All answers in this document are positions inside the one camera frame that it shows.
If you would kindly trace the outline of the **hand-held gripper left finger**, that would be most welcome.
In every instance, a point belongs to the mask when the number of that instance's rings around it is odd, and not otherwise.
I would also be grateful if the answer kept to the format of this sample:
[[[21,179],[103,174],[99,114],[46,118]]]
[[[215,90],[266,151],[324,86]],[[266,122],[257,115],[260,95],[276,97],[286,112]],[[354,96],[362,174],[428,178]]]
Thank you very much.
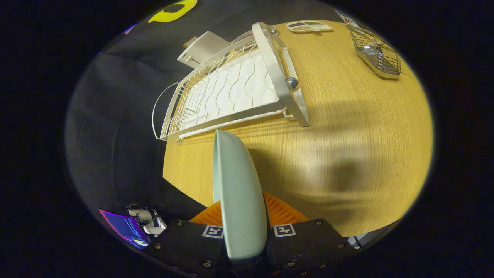
[[[220,201],[191,220],[173,220],[145,255],[182,276],[231,276]]]

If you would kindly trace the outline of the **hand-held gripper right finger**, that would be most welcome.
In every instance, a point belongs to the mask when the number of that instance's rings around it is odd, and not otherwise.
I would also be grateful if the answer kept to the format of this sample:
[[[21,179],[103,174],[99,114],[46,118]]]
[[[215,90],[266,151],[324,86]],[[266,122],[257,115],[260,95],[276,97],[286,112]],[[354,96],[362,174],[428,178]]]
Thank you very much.
[[[325,219],[307,218],[268,192],[264,199],[270,276],[319,276],[359,252]]]

